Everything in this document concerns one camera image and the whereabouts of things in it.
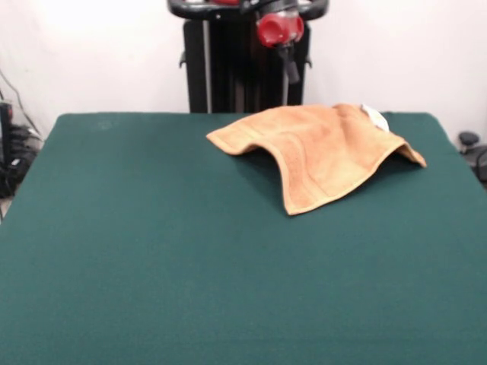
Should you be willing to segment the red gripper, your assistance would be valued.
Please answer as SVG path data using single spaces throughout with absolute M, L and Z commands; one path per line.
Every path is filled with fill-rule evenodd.
M 265 47 L 277 46 L 289 84 L 300 81 L 296 61 L 294 60 L 294 46 L 292 42 L 299 41 L 304 34 L 304 21 L 298 13 L 279 12 L 269 13 L 256 23 L 257 36 Z

